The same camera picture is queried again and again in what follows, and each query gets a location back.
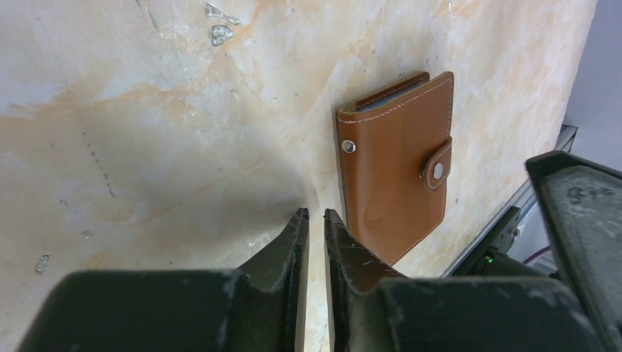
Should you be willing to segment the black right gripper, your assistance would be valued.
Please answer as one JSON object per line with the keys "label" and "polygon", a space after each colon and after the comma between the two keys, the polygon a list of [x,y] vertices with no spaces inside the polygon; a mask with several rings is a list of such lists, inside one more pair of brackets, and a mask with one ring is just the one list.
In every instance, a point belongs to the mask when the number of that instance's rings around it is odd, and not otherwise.
{"label": "black right gripper", "polygon": [[[562,280],[573,290],[603,351],[621,350],[621,172],[559,150],[525,168]],[[546,276],[508,256],[520,208],[510,206],[450,276]]]}

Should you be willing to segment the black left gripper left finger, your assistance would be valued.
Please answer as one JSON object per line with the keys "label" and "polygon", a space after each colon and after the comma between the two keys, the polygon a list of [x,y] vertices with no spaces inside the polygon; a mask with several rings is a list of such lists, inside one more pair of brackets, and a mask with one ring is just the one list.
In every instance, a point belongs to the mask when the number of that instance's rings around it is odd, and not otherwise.
{"label": "black left gripper left finger", "polygon": [[302,351],[309,212],[234,269],[78,271],[49,294],[20,351]]}

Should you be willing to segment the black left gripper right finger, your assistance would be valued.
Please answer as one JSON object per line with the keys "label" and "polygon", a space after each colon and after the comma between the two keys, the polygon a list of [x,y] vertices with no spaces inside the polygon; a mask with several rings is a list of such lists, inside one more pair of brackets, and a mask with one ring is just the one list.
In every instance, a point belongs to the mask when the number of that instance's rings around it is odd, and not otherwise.
{"label": "black left gripper right finger", "polygon": [[537,276],[412,279],[324,214],[332,351],[602,351],[561,282]]}

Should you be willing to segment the brown leather card holder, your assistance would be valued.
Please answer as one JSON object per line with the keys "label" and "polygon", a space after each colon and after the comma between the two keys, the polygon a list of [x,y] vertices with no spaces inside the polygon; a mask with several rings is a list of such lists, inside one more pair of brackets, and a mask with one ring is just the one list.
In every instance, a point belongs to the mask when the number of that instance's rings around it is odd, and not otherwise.
{"label": "brown leather card holder", "polygon": [[346,221],[393,265],[443,221],[451,171],[454,75],[422,71],[336,115]]}

